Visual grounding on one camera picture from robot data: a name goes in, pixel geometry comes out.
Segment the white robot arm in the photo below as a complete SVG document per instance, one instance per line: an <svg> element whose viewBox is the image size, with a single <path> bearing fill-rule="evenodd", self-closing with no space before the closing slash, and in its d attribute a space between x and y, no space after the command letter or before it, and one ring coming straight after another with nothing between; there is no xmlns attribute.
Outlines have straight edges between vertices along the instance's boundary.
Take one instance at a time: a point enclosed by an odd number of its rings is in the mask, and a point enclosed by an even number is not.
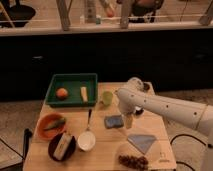
<svg viewBox="0 0 213 171"><path fill-rule="evenodd" d="M172 119L208 137L201 171L213 171L213 106L149 94L151 86L138 77L130 78L115 91L119 110L131 115L136 108Z"/></svg>

